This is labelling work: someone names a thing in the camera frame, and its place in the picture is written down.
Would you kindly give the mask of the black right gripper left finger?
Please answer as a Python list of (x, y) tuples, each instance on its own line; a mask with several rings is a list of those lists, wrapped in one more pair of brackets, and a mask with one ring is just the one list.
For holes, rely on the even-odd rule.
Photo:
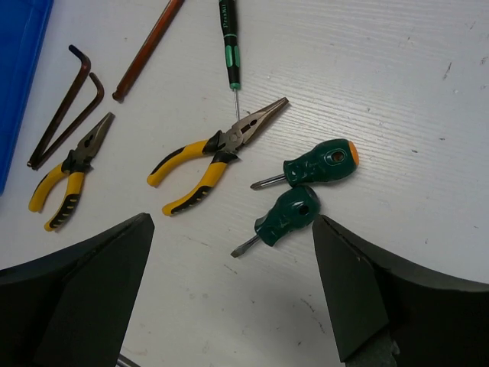
[(115, 366), (154, 235), (148, 213), (1, 271), (3, 366)]

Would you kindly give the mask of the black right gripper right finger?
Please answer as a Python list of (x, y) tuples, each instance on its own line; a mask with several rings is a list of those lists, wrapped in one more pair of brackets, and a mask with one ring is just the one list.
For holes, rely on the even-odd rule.
[(486, 366), (488, 286), (423, 267), (327, 216), (313, 239), (346, 366)]

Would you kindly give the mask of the yellow combination pliers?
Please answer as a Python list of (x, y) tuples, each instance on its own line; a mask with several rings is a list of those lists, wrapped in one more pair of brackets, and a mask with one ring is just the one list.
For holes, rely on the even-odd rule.
[(83, 190), (85, 176), (92, 168), (92, 159), (98, 154), (114, 120), (115, 115), (112, 112), (108, 112), (79, 141), (76, 148), (70, 150), (66, 159), (46, 174), (37, 185), (28, 204), (28, 209), (32, 213), (41, 212), (50, 191), (55, 185), (64, 178), (68, 180), (63, 201), (59, 209), (44, 225), (44, 229), (47, 232), (58, 230), (75, 213)]

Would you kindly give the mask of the short rusty hex key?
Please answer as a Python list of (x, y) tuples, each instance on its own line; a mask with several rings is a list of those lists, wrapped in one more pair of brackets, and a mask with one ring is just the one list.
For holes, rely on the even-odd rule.
[(99, 78), (93, 73), (89, 73), (91, 81), (96, 87), (96, 96), (84, 110), (71, 122), (66, 130), (56, 139), (56, 141), (33, 163), (30, 167), (37, 171), (47, 159), (74, 133), (74, 131), (89, 117), (89, 115), (98, 107), (105, 96), (105, 89)]

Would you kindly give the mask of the long dark hex key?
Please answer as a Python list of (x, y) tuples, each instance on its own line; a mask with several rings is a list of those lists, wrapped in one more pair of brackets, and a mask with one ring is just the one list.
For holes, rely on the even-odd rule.
[(74, 99), (81, 90), (91, 70), (91, 61), (81, 50), (79, 50), (73, 44), (70, 44), (68, 49), (73, 55), (75, 55), (79, 59), (81, 63), (80, 69), (72, 85), (70, 86), (66, 95), (61, 101), (60, 106), (58, 107), (49, 125), (47, 126), (46, 131), (43, 133), (39, 143), (37, 144), (37, 147), (34, 149), (34, 152), (27, 162), (27, 166), (32, 169), (37, 166), (38, 162), (40, 161), (41, 155), (46, 151), (48, 144), (54, 136), (54, 133), (66, 116), (70, 106), (73, 104)]

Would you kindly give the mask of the yellow needle-nose pliers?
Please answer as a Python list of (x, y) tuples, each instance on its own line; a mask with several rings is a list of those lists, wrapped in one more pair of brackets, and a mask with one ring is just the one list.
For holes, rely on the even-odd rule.
[(205, 199), (225, 172), (227, 166), (238, 159), (238, 152), (260, 133), (287, 105), (286, 97), (245, 116), (226, 132), (217, 131), (211, 138), (194, 142), (168, 154), (149, 174), (147, 183), (158, 187), (168, 174), (179, 165), (211, 154), (213, 159), (198, 184), (185, 196), (162, 208), (166, 216), (180, 213)]

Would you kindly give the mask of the thick brown hex key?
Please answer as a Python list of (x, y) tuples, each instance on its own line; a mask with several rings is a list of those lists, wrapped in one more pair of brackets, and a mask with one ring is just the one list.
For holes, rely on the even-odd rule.
[(167, 6), (161, 13), (160, 17), (157, 19), (157, 22), (151, 29), (151, 32), (147, 36), (140, 50), (132, 60), (130, 66), (126, 70), (124, 76), (121, 78), (119, 84), (113, 92), (112, 98), (115, 101), (119, 103), (124, 102), (125, 97), (129, 94), (136, 80), (141, 75), (142, 70), (151, 58), (157, 45), (160, 43), (161, 39), (167, 32), (167, 29), (176, 17), (178, 11), (181, 9), (183, 3), (184, 0), (168, 1)]

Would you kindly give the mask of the slim green precision screwdriver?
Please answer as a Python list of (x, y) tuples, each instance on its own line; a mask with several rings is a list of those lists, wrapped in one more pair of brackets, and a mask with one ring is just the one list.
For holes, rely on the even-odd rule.
[(238, 46), (238, 13), (235, 0), (219, 1), (220, 25), (225, 47), (229, 88), (234, 93), (236, 120), (240, 119), (238, 91), (241, 88), (241, 57)]

